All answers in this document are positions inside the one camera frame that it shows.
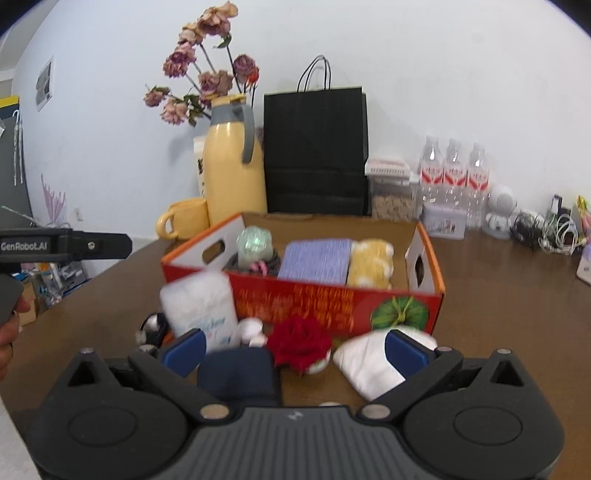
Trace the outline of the person's left hand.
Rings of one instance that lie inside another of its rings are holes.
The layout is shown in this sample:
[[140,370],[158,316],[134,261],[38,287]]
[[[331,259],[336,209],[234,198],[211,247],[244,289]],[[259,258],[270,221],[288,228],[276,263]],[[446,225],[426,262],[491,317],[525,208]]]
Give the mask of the person's left hand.
[[9,365],[14,356],[13,342],[18,337],[20,329],[18,315],[29,310],[30,303],[23,296],[20,296],[9,320],[0,328],[0,381],[6,378]]

